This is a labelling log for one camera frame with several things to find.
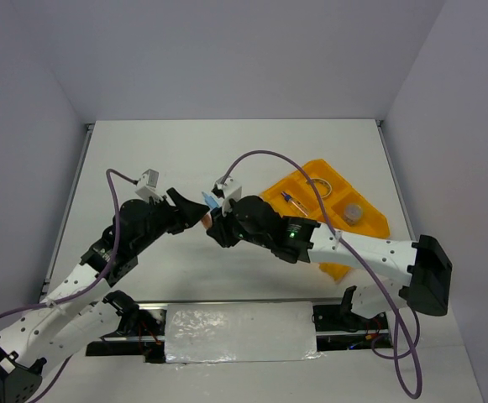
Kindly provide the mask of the blue highlighter pen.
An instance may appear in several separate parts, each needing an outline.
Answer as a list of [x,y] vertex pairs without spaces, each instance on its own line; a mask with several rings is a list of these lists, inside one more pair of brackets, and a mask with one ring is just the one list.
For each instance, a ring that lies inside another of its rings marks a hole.
[[209,193],[206,193],[205,191],[202,192],[202,197],[210,210],[219,208],[219,204],[216,197],[210,195]]

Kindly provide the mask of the small blue-capped glue bottle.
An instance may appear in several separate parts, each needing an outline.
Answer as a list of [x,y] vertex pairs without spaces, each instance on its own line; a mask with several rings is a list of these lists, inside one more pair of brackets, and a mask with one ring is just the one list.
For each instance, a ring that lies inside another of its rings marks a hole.
[[309,215],[305,206],[301,204],[296,198],[294,198],[293,196],[291,196],[289,193],[285,191],[283,191],[281,195],[286,203],[296,208],[304,217],[307,217]]

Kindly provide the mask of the clear tape roll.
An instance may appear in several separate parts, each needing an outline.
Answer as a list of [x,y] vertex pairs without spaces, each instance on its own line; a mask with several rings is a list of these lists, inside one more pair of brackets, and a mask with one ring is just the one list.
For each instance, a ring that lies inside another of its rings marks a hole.
[[318,191],[319,196],[322,199],[327,199],[331,196],[333,193],[333,187],[332,185],[324,180],[323,178],[311,178],[308,182],[308,185],[314,186],[316,190]]

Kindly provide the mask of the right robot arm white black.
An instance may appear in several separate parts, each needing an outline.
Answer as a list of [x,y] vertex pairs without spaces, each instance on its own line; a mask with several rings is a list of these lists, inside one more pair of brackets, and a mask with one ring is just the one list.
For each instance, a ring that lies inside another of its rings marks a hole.
[[346,327],[359,328],[383,311],[404,306],[432,317],[448,313],[453,265],[432,236],[396,241],[331,229],[324,222],[283,217],[258,196],[232,201],[228,211],[212,210],[211,220],[207,235],[223,248],[245,241],[290,264],[341,264],[366,271],[373,285],[344,292],[339,311]]

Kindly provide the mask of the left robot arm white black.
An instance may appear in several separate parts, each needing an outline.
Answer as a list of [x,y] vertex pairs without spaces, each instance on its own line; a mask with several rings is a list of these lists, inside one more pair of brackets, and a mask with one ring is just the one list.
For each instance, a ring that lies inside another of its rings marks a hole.
[[17,309],[21,317],[0,331],[0,402],[39,401],[43,378],[74,353],[109,333],[128,335],[155,323],[115,286],[154,241],[194,227],[207,212],[173,188],[117,206],[112,225],[62,283],[42,302]]

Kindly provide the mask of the yellow plastic compartment bin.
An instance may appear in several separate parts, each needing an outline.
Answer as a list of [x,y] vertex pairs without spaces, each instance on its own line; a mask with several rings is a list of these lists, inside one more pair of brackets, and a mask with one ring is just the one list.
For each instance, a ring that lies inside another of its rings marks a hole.
[[[323,214],[319,204],[323,203],[333,226],[339,230],[349,231],[373,238],[389,238],[390,228],[386,216],[369,203],[352,185],[334,170],[325,160],[311,160],[303,167],[308,174],[305,179],[303,173],[295,170],[273,186],[263,191],[260,197],[268,202],[275,211],[282,216],[304,217],[296,208],[285,202],[281,193],[289,193],[305,206],[311,218],[323,222]],[[307,182],[311,178],[323,178],[333,187],[333,193],[327,199],[322,199],[314,186]],[[362,206],[364,215],[354,226],[343,220],[344,208],[347,204],[357,203]]]

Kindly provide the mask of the silver foil covered panel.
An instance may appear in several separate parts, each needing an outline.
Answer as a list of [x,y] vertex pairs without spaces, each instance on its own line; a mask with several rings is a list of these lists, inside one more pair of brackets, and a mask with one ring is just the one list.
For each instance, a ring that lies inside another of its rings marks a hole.
[[288,362],[318,356],[308,301],[180,304],[167,309],[169,363]]

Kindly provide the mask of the black metal base rail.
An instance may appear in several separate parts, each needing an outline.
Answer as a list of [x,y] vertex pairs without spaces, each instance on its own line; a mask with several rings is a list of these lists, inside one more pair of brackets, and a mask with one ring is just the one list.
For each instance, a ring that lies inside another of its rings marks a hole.
[[226,364],[315,359],[329,351],[391,349],[385,314],[372,319],[339,301],[144,304],[154,319],[87,345],[88,357],[136,357],[149,364]]

